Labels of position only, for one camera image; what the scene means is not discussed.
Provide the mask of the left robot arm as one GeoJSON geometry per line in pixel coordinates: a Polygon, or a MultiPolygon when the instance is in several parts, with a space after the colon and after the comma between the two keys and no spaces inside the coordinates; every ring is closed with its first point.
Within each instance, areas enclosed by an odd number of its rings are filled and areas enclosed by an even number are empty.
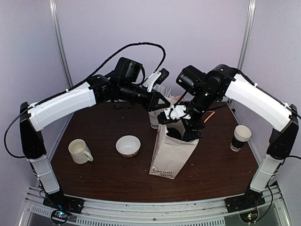
{"type": "Polygon", "coordinates": [[[153,86],[168,76],[165,68],[155,71],[140,84],[136,83],[143,65],[128,58],[120,58],[115,69],[106,75],[92,75],[75,88],[67,89],[37,103],[24,102],[20,106],[20,135],[25,157],[37,173],[48,200],[57,209],[68,204],[47,157],[41,131],[56,120],[78,110],[107,101],[128,101],[151,112],[170,106],[169,101],[153,86]]]}

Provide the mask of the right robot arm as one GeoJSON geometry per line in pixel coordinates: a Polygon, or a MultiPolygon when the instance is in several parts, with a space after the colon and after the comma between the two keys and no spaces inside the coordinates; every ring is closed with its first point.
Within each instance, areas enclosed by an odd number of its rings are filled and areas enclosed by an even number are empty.
{"type": "Polygon", "coordinates": [[[190,139],[199,136],[198,130],[204,125],[201,117],[215,101],[223,97],[239,102],[272,125],[266,155],[241,197],[244,207],[252,207],[280,164],[291,153],[299,130],[297,108],[258,87],[239,69],[223,64],[208,73],[189,65],[181,71],[176,82],[193,99],[189,104],[175,104],[173,112],[167,116],[173,120],[183,120],[190,139]]]}

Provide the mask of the white paper takeout bag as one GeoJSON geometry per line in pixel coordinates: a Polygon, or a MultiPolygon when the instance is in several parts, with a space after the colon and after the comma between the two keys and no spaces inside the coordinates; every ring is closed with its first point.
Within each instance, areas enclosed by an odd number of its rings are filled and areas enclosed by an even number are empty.
{"type": "MultiPolygon", "coordinates": [[[[202,117],[198,113],[193,115],[194,111],[189,104],[177,104],[173,102],[171,105],[185,105],[191,117],[202,117]]],[[[167,128],[176,128],[180,131],[181,135],[185,131],[181,120],[170,124],[158,125],[149,174],[162,178],[175,179],[196,149],[199,139],[185,142],[182,139],[178,140],[169,137],[166,135],[167,128]]]]}

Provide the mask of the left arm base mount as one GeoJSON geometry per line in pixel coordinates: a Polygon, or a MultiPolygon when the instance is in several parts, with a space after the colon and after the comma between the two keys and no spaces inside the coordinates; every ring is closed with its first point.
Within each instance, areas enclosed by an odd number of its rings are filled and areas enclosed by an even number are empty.
{"type": "Polygon", "coordinates": [[[81,198],[66,196],[65,204],[54,204],[46,195],[43,198],[43,205],[54,209],[50,214],[50,219],[56,225],[65,224],[73,213],[80,214],[84,206],[84,200],[81,198]]]}

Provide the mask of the stack of paper cups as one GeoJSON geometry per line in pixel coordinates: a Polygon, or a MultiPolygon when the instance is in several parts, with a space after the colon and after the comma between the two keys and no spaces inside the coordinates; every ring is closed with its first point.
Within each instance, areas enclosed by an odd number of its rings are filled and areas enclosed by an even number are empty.
{"type": "Polygon", "coordinates": [[[240,151],[244,144],[250,139],[251,135],[252,132],[248,127],[244,125],[236,126],[230,144],[231,150],[234,152],[240,151]]]}

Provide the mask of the black plastic cup lid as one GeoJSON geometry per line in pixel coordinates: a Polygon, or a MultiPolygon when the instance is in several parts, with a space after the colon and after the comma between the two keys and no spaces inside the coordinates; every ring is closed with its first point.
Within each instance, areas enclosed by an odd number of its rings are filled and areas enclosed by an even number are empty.
{"type": "Polygon", "coordinates": [[[167,136],[181,140],[182,139],[182,135],[180,133],[179,130],[177,130],[176,128],[167,128],[167,136]]]}

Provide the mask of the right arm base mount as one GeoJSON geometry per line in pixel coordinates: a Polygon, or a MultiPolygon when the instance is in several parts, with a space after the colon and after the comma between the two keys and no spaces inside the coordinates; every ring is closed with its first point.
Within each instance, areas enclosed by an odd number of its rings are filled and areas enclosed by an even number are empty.
{"type": "Polygon", "coordinates": [[[254,223],[259,217],[258,207],[265,204],[263,194],[246,189],[243,195],[225,199],[228,213],[239,212],[240,219],[247,224],[254,223]]]}

